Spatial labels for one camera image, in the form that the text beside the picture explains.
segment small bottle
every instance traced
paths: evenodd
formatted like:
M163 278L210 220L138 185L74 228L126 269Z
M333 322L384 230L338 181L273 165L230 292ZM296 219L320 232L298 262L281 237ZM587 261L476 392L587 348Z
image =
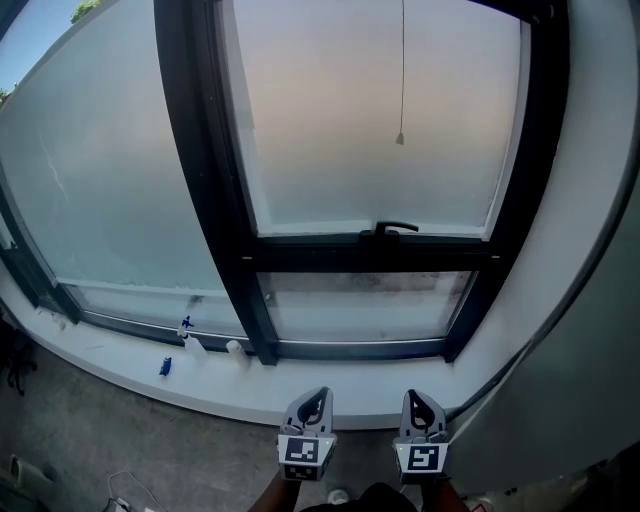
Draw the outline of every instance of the small bottle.
M233 359L235 359L236 363L238 363L238 366L240 366L240 368L242 368L243 370L249 369L249 366L251 366L251 359L249 359L249 356L244 351L240 343L238 343L236 340L231 340L229 343L227 343L227 350L229 351L229 354L231 354Z
M189 352L196 361L204 362L208 357L207 351L204 349L198 338L194 338L187 332L187 328L193 327L193 324L190 322L190 318L191 317L188 316L182 321L182 324L178 327L177 334L182 338L182 341L184 341L184 348L187 349L187 352Z
M184 347L187 349L187 352L191 354L191 356L196 361L206 361L209 356L207 356L207 351L200 343L198 338L194 338L191 334L187 334L185 338L182 338L184 341Z

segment shoe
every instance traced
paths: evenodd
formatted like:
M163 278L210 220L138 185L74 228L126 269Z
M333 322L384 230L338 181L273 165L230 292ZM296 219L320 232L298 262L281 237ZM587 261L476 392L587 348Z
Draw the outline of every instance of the shoe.
M327 503L329 505L342 505L349 501L349 494L344 489L335 489L327 496Z

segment window latch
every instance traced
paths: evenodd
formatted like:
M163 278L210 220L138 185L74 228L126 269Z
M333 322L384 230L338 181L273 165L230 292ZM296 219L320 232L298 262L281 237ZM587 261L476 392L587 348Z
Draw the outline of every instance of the window latch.
M364 231L360 231L360 241L361 242L398 242L400 240L400 233L398 233L394 229L387 228L402 228L402 229L410 229L411 231L415 231L416 233L419 231L418 226L414 224L409 224L407 222L396 222L392 220L384 220L376 223L376 229L371 230L367 229Z

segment tree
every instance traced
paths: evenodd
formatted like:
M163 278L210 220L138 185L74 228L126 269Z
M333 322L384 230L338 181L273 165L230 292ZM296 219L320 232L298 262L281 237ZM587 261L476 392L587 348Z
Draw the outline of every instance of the tree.
M76 21L82 18L85 14L87 14L91 9L98 6L102 0L83 0L80 2L73 11L71 15L71 24L73 25Z
M6 89L0 87L0 107L4 105L5 100L9 97L11 93Z

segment window sill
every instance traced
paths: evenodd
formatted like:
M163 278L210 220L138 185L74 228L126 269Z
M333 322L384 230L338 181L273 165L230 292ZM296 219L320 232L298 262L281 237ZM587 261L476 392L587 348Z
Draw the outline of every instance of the window sill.
M268 425L279 425L286 407L303 391L327 385L334 393L336 429L398 428L402 398L410 387L430 394L446 409L455 408L512 355L495 342L474 343L455 365L439 358L361 363L285 359L267 367L252 358L251 368L243 371L227 354L210 352L208 361L198 363L180 347L82 322L73 325L56 313L34 309L4 265L0 290L37 343L83 370L163 402ZM482 357L472 353L477 351ZM165 357L172 358L171 372L162 377Z

